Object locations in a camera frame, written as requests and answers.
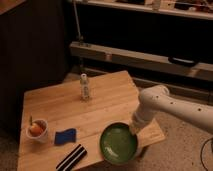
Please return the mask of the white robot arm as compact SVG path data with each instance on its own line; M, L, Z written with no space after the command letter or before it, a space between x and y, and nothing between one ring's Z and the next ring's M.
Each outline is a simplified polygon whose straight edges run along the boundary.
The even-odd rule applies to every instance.
M138 99L139 105L130 123L130 132L133 135L144 129L158 111L171 114L213 134L213 106L172 98L169 89L164 85L141 90Z

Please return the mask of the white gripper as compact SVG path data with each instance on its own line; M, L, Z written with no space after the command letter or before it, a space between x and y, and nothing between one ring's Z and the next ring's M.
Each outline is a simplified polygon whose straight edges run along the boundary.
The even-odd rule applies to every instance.
M138 134L154 118L156 111L149 108L138 107L132 115L129 130L132 135Z

